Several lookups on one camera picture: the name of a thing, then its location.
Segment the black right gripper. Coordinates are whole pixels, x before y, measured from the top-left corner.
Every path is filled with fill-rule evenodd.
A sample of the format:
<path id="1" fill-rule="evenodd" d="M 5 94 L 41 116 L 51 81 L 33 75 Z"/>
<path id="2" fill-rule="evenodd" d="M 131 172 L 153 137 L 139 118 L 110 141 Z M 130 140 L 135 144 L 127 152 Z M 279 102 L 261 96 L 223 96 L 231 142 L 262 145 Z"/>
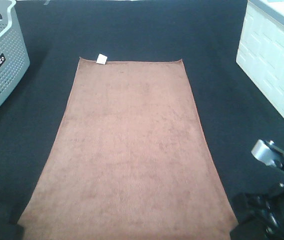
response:
<path id="1" fill-rule="evenodd" d="M 262 194 L 239 193 L 232 198 L 238 225 L 230 231 L 232 240 L 277 240 L 272 229 L 270 203 Z"/>

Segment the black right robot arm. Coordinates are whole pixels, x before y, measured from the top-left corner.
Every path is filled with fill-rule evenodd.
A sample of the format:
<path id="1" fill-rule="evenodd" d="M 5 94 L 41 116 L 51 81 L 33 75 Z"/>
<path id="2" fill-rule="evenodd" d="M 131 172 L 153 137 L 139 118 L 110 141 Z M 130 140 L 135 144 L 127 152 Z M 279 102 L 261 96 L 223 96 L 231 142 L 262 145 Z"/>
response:
<path id="1" fill-rule="evenodd" d="M 251 153 L 284 174 L 284 150 L 272 140 L 257 140 Z M 232 240 L 284 240 L 284 183 L 267 193 L 239 193 L 232 201 L 239 213 L 238 225 L 230 231 Z"/>

